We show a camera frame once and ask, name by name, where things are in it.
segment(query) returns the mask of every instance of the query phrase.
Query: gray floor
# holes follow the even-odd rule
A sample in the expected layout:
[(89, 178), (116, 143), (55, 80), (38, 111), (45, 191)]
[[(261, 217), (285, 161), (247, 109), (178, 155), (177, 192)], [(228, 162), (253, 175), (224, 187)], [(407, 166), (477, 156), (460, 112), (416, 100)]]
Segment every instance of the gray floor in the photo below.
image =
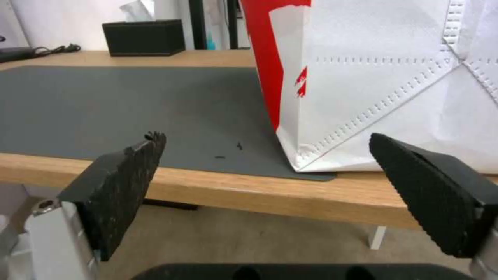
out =
[(441, 253), (421, 231), (389, 228), (380, 250), (374, 226), (203, 207), (142, 206), (99, 279), (129, 279), (164, 263), (433, 263), (467, 273), (469, 260)]

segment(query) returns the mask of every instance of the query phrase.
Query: black cable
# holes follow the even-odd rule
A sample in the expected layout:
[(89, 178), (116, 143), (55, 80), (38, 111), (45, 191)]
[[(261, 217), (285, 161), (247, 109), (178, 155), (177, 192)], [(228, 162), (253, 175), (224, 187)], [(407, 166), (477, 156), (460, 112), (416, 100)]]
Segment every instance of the black cable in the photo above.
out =
[(54, 53), (68, 53), (68, 52), (77, 52), (81, 50), (81, 47), (77, 44), (69, 44), (67, 47), (62, 45), (59, 47), (56, 47), (55, 49), (49, 49), (47, 47), (37, 47), (34, 48), (34, 57), (42, 57), (42, 56), (47, 56), (49, 54), (54, 54)]

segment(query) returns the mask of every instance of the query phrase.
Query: paper bag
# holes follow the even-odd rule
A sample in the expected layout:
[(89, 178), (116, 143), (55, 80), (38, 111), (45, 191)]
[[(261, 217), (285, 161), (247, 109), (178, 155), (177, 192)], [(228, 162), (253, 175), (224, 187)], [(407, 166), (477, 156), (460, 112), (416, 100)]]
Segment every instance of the paper bag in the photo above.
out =
[(498, 173), (498, 1), (241, 3), (296, 171), (380, 170), (377, 132)]

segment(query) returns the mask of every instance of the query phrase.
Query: black tissue box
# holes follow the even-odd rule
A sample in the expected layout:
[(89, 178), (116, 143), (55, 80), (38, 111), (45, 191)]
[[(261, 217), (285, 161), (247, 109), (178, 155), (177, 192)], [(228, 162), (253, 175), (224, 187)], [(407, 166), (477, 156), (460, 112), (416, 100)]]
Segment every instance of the black tissue box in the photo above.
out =
[(179, 19), (102, 24), (111, 56), (170, 56), (185, 50)]

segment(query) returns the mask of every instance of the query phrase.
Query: gray desk mat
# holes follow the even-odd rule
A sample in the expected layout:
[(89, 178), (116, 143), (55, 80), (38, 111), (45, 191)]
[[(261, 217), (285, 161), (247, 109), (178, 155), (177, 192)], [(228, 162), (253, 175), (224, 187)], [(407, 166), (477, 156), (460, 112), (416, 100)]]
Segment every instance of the gray desk mat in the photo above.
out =
[(167, 136), (163, 167), (334, 177), (293, 171), (253, 68), (26, 66), (0, 71), (0, 152), (95, 159), (153, 130)]

